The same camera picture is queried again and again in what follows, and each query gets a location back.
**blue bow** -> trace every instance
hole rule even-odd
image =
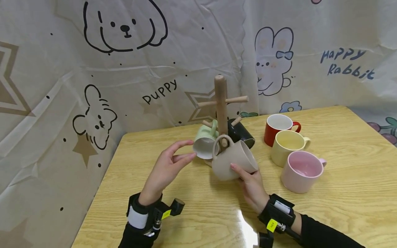
[[[294,56],[294,52],[292,51],[288,51],[288,52],[277,51],[276,53],[276,58],[278,59],[284,57],[287,60],[291,60],[293,56]]]

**cartoon dog drawing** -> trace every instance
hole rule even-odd
[[[101,97],[95,85],[87,85],[84,95],[88,108],[84,115],[76,115],[73,118],[73,129],[78,135],[85,135],[98,149],[104,150],[117,114],[108,108],[108,101]]]
[[[84,37],[103,53],[130,52],[146,46],[159,46],[168,36],[167,21],[153,0],[119,2],[86,1],[83,8]]]
[[[292,66],[291,51],[294,35],[292,29],[284,27],[274,34],[271,27],[264,27],[255,37],[256,73],[258,76],[258,95],[272,96],[282,87],[291,84],[285,78]]]

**mug handle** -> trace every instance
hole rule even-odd
[[[298,126],[298,128],[295,130],[295,132],[299,133],[301,131],[302,126],[299,122],[293,121],[292,126]]]
[[[217,127],[217,126],[218,126],[218,121],[215,120],[215,119],[213,119],[213,120],[212,120],[211,132],[210,132],[211,136],[214,136],[214,135],[215,135],[216,127]]]
[[[229,135],[219,135],[219,136],[216,138],[216,140],[215,140],[215,142],[214,142],[214,145],[213,145],[213,147],[212,147],[212,160],[215,160],[215,159],[216,159],[216,155],[215,155],[216,145],[218,144],[218,141],[219,141],[220,139],[222,139],[222,138],[226,138],[226,139],[229,141],[229,146],[234,145],[233,140],[230,138]]]
[[[310,143],[312,142],[308,137],[303,137],[304,140],[304,148],[308,148],[310,146]]]
[[[323,158],[319,158],[319,160],[323,164],[323,167],[325,167],[327,165],[327,160],[325,160]]]

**red mug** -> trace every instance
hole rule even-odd
[[[288,116],[278,113],[271,115],[266,121],[265,136],[263,140],[266,145],[273,147],[276,134],[282,130],[291,130],[293,126],[298,126],[295,132],[299,133],[301,131],[301,124],[297,121],[292,121]]]

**wooden mug tree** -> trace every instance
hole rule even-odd
[[[227,110],[226,104],[248,102],[248,96],[239,96],[234,98],[227,98],[227,85],[226,79],[221,74],[216,75],[214,79],[215,83],[215,100],[211,102],[199,102],[198,108],[216,105],[216,119],[218,121],[218,132],[219,135],[227,134]],[[234,126],[239,123],[242,118],[239,116],[234,120],[231,125]],[[208,121],[202,121],[202,123],[208,127],[212,127],[212,124]],[[225,138],[221,141],[220,151],[224,151],[227,148],[227,140]]]

